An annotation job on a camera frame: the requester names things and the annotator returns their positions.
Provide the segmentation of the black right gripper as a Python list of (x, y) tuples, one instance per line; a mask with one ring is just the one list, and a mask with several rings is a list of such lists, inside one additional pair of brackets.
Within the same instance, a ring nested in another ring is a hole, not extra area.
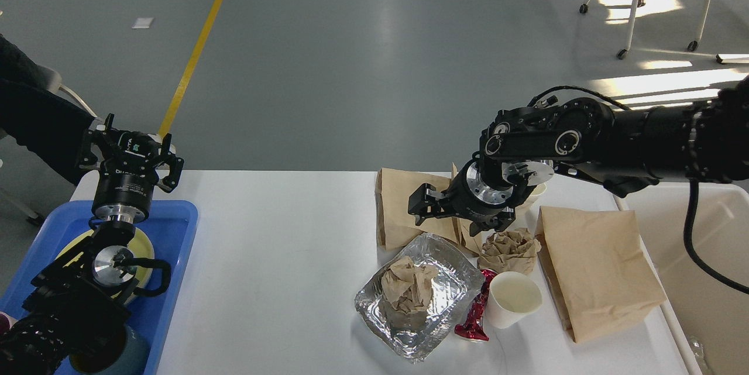
[(530, 186), (526, 183), (492, 188), (484, 182), (478, 162), (471, 160), (446, 190), (438, 191), (428, 183), (415, 189), (409, 196), (407, 212), (414, 216), (415, 226), (430, 218), (469, 220), (469, 234), (473, 238), (487, 230), (506, 230), (517, 219), (516, 207), (529, 195)]

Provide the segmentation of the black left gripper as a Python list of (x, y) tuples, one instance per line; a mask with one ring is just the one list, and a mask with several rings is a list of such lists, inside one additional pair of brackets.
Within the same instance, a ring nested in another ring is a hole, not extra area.
[[(98, 170), (99, 181), (92, 202), (92, 214), (102, 221), (139, 223), (149, 218), (155, 186), (166, 193), (177, 188), (184, 159), (177, 156), (172, 134), (150, 133), (149, 160), (125, 157), (125, 130), (115, 129), (114, 115), (96, 118), (84, 130), (75, 169)], [(168, 173), (159, 178), (156, 170)]]

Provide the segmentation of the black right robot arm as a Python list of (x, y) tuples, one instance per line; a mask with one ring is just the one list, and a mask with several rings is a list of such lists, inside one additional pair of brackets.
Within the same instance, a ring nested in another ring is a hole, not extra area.
[(630, 109), (589, 89), (559, 104), (555, 92), (563, 90), (559, 85), (524, 108), (498, 111), (447, 189), (423, 183), (410, 194), (407, 212), (415, 224), (462, 218), (471, 222), (471, 236), (503, 231), (533, 188), (556, 174), (601, 185), (620, 198), (662, 180), (687, 181), (688, 256), (715, 280), (747, 293), (746, 285), (699, 257), (692, 235), (699, 184), (747, 179), (747, 79), (712, 99), (672, 108)]

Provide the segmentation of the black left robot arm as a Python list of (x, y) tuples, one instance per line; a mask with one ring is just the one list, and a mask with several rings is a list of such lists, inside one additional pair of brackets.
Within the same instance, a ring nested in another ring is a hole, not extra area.
[(148, 219), (153, 191), (177, 188), (184, 159), (171, 133), (117, 130), (114, 115), (94, 120), (77, 164), (99, 174), (85, 236), (40, 271), (24, 300), (27, 315), (2, 334), (3, 374), (53, 374), (67, 357), (109, 368), (126, 349), (126, 301), (152, 298), (171, 284), (165, 260), (137, 257), (129, 242)]

